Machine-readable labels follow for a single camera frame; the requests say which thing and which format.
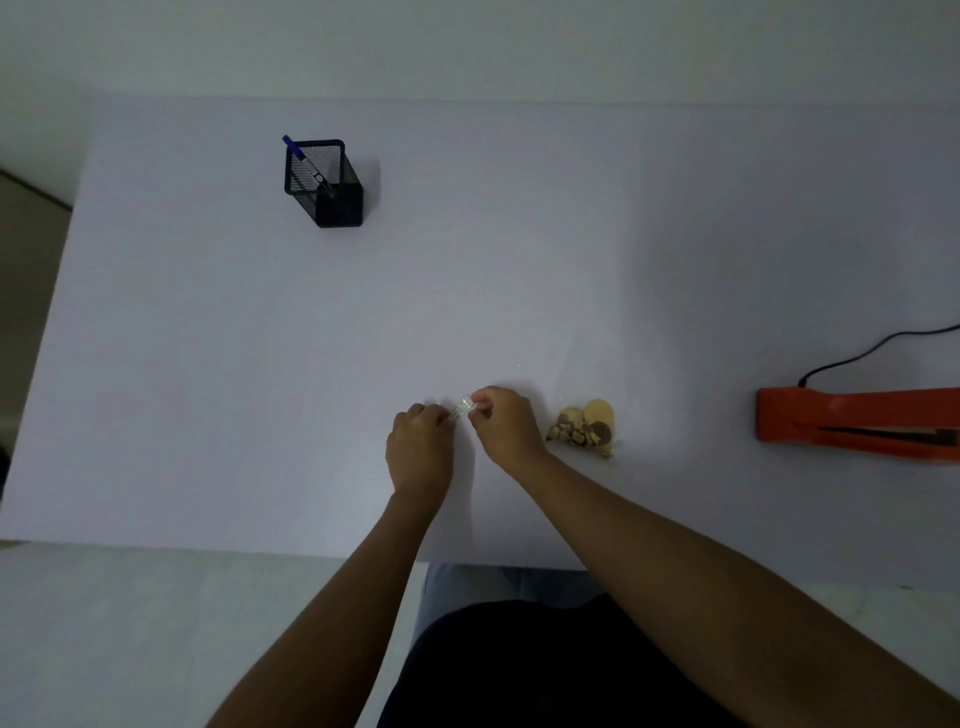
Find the pen holder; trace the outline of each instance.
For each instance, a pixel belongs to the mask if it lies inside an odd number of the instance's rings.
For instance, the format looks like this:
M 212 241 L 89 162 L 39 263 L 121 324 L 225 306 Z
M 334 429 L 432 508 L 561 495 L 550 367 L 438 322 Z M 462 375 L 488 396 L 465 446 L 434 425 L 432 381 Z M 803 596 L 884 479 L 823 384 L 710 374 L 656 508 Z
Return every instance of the pen holder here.
M 326 178 L 317 182 L 287 149 L 283 190 L 292 195 L 320 228 L 356 228 L 363 224 L 363 185 L 340 139 L 299 141 L 303 153 Z

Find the blue pen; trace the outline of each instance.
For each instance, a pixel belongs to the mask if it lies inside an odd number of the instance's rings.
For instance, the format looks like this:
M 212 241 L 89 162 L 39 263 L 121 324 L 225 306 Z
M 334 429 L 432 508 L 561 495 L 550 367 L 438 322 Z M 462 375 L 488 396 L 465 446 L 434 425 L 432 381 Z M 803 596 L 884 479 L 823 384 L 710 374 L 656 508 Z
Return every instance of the blue pen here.
M 326 194 L 330 197 L 333 197 L 333 187 L 330 186 L 330 183 L 326 180 L 326 177 L 320 173 L 320 170 L 314 166 L 314 163 L 310 161 L 306 154 L 303 153 L 297 142 L 291 139 L 286 134 L 283 136 L 283 142 L 290 147 L 290 151 L 293 153 L 293 156 L 300 160 L 306 171 L 310 173 L 310 176 L 317 181 L 317 184 L 324 189 Z

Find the table surface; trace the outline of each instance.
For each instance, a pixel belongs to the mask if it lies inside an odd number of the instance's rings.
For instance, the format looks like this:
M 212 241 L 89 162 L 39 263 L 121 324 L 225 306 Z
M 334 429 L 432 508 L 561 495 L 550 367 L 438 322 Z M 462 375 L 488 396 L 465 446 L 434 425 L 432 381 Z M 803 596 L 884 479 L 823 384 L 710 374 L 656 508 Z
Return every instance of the table surface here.
M 0 537 L 345 556 L 394 413 L 501 382 L 544 426 L 610 400 L 614 459 L 564 457 L 788 578 L 960 589 L 960 470 L 753 436 L 756 388 L 960 320 L 958 121 L 105 97 Z M 362 228 L 283 194 L 285 133 L 344 139 Z M 811 386 L 958 364 L 899 339 Z M 457 437 L 420 556 L 577 567 Z

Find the floor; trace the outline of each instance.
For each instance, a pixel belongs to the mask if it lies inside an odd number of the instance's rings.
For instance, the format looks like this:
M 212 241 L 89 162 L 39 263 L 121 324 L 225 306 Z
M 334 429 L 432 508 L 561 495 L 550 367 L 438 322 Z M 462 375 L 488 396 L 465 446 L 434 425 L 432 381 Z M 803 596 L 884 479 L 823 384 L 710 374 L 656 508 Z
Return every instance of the floor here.
M 0 550 L 5 728 L 202 726 L 340 563 L 46 544 Z M 424 573 L 415 566 L 360 726 L 376 724 L 403 665 Z M 801 586 L 960 696 L 960 596 Z

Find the black cable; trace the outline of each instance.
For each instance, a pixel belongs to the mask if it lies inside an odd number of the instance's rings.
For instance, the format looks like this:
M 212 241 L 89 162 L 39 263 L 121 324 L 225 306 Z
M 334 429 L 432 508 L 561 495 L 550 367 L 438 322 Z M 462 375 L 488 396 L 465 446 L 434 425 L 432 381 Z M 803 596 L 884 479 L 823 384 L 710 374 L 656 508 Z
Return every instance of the black cable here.
M 933 331 L 898 331 L 897 333 L 892 333 L 889 336 L 887 336 L 885 339 L 880 341 L 879 344 L 872 347 L 871 349 L 866 350 L 859 356 L 855 356 L 853 359 L 844 359 L 843 361 L 838 361 L 833 364 L 827 364 L 826 367 L 817 367 L 812 372 L 807 372 L 805 375 L 800 377 L 800 381 L 797 382 L 797 386 L 805 387 L 806 381 L 808 379 L 810 379 L 815 374 L 819 374 L 820 372 L 826 371 L 827 369 L 833 369 L 834 367 L 842 367 L 844 364 L 853 364 L 854 361 L 859 361 L 864 356 L 869 356 L 870 354 L 875 352 L 877 349 L 882 347 L 884 344 L 886 344 L 888 341 L 890 341 L 890 339 L 895 339 L 898 336 L 930 336 L 935 333 L 947 333 L 949 331 L 956 331 L 956 330 L 960 330 L 960 324 L 956 324 L 954 326 L 947 327 L 947 328 L 937 328 L 936 330 L 933 330 Z

